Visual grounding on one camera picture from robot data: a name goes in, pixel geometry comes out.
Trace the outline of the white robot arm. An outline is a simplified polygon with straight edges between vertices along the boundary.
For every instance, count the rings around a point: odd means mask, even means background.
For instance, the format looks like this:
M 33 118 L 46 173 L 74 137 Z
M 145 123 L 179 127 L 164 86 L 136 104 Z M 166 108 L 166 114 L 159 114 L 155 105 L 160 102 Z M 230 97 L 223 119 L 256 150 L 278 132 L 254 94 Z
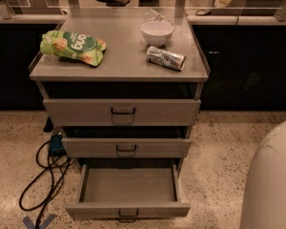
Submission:
M 286 121 L 265 135 L 255 149 L 239 229 L 286 229 Z

